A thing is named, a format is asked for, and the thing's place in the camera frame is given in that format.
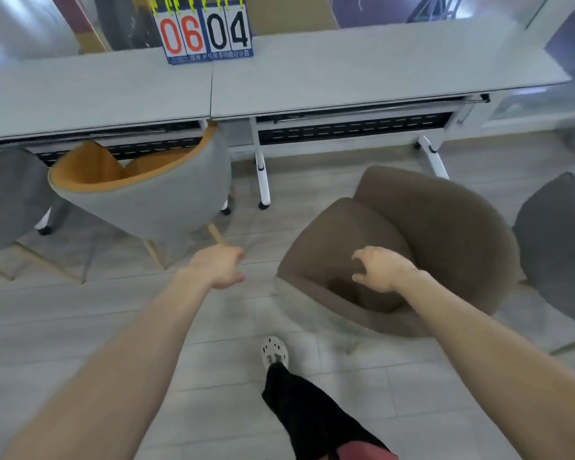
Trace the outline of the pink garment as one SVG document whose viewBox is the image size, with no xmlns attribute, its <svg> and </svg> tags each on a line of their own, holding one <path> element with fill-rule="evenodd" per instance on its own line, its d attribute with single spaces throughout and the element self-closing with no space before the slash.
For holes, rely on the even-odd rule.
<svg viewBox="0 0 575 460">
<path fill-rule="evenodd" d="M 384 445 L 378 446 L 365 441 L 350 441 L 336 451 L 338 460 L 399 460 L 397 455 Z"/>
</svg>

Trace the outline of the flip scoreboard with number cards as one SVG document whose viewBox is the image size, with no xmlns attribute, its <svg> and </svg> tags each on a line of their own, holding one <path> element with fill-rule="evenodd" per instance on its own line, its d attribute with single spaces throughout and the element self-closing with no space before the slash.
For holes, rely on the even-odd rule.
<svg viewBox="0 0 575 460">
<path fill-rule="evenodd" d="M 254 57 L 245 0 L 148 0 L 167 62 Z"/>
</svg>

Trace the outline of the dark grey upholstered chair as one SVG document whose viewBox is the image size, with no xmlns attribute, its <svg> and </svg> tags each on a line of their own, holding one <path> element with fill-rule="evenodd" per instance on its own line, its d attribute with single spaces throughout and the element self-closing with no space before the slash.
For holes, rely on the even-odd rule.
<svg viewBox="0 0 575 460">
<path fill-rule="evenodd" d="M 13 247 L 32 261 L 83 284 L 84 279 L 19 242 L 30 231 L 41 236 L 52 234 L 65 218 L 68 202 L 50 186 L 48 171 L 46 163 L 25 148 L 0 149 L 0 251 Z M 2 270 L 0 277 L 14 280 Z"/>
<path fill-rule="evenodd" d="M 539 188 L 518 212 L 513 232 L 528 284 L 575 321 L 575 170 Z M 575 350 L 575 342 L 552 352 Z"/>
</svg>

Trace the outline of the grey folding table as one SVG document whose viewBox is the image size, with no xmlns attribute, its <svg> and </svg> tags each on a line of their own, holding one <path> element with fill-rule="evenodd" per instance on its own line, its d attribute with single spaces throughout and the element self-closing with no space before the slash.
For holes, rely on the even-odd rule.
<svg viewBox="0 0 575 460">
<path fill-rule="evenodd" d="M 213 66 L 210 116 L 250 129 L 234 151 L 253 154 L 262 210 L 281 202 L 277 157 L 412 144 L 441 175 L 445 142 L 523 131 L 492 130 L 503 99 L 569 82 L 523 39 L 505 16 L 258 37 Z"/>
<path fill-rule="evenodd" d="M 0 150 L 63 154 L 193 146 L 210 118 L 210 63 L 169 65 L 161 48 L 0 65 Z"/>
</svg>

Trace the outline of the black trouser leg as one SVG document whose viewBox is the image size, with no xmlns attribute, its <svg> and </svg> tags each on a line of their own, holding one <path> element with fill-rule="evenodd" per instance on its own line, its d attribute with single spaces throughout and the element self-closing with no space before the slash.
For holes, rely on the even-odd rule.
<svg viewBox="0 0 575 460">
<path fill-rule="evenodd" d="M 323 390 L 279 363 L 267 371 L 262 399 L 289 435 L 296 460 L 338 460 L 337 449 L 350 441 L 384 445 Z"/>
</svg>

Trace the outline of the person's right hand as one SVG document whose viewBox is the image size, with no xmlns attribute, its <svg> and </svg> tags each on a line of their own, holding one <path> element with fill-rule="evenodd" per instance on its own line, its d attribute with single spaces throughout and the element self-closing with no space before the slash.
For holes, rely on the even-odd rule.
<svg viewBox="0 0 575 460">
<path fill-rule="evenodd" d="M 352 260 L 359 261 L 364 272 L 373 277 L 373 288 L 379 293 L 401 292 L 420 270 L 406 257 L 382 247 L 357 249 Z"/>
</svg>

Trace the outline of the person's left forearm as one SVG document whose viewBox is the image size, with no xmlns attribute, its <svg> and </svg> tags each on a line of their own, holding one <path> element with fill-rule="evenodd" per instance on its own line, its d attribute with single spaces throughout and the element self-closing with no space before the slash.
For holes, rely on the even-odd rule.
<svg viewBox="0 0 575 460">
<path fill-rule="evenodd" d="M 179 271 L 43 404 L 0 460 L 133 460 L 210 289 L 200 270 Z"/>
</svg>

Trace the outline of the person's left hand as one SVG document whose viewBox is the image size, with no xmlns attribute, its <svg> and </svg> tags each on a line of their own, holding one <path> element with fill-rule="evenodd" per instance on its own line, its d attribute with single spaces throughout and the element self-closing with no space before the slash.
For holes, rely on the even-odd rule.
<svg viewBox="0 0 575 460">
<path fill-rule="evenodd" d="M 238 270 L 244 256 L 241 247 L 216 244 L 195 253 L 182 272 L 208 289 L 224 289 L 224 275 Z"/>
</svg>

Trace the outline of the white perforated clog shoe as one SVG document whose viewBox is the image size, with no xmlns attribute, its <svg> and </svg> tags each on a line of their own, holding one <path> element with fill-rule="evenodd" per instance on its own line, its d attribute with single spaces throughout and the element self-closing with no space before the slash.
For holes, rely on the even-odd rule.
<svg viewBox="0 0 575 460">
<path fill-rule="evenodd" d="M 275 335 L 268 335 L 262 339 L 261 358 L 265 371 L 276 363 L 289 369 L 288 348 L 283 340 Z"/>
</svg>

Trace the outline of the brown upholstered chair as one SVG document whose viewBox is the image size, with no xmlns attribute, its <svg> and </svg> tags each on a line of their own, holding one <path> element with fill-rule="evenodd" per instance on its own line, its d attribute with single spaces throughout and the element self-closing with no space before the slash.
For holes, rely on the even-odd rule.
<svg viewBox="0 0 575 460">
<path fill-rule="evenodd" d="M 354 195 L 316 216 L 281 260 L 275 288 L 287 316 L 358 336 L 428 337 L 399 294 L 353 282 L 362 264 L 352 255 L 367 246 L 398 252 L 487 315 L 520 273 L 513 231 L 483 197 L 445 178 L 371 166 Z"/>
</svg>

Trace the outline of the person's right forearm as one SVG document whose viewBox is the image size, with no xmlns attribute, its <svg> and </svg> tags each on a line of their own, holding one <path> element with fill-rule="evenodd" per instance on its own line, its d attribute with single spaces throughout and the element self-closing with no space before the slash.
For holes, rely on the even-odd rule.
<svg viewBox="0 0 575 460">
<path fill-rule="evenodd" d="M 417 269 L 392 287 L 523 460 L 575 460 L 575 371 Z"/>
</svg>

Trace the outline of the black metal frame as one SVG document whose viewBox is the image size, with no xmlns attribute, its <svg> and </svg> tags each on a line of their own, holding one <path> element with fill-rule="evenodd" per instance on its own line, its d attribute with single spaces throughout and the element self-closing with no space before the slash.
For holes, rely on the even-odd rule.
<svg viewBox="0 0 575 460">
<path fill-rule="evenodd" d="M 406 23 L 456 19 L 462 0 L 421 0 L 409 14 Z"/>
</svg>

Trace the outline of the grey chair with orange inside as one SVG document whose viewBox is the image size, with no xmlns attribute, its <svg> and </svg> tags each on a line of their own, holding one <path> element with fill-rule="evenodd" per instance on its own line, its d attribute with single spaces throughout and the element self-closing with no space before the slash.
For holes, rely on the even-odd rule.
<svg viewBox="0 0 575 460">
<path fill-rule="evenodd" d="M 194 148 L 178 145 L 126 165 L 95 141 L 59 158 L 48 171 L 63 199 L 140 239 L 161 270 L 157 241 L 177 240 L 203 226 L 223 243 L 213 218 L 228 204 L 229 150 L 219 124 L 205 121 Z"/>
</svg>

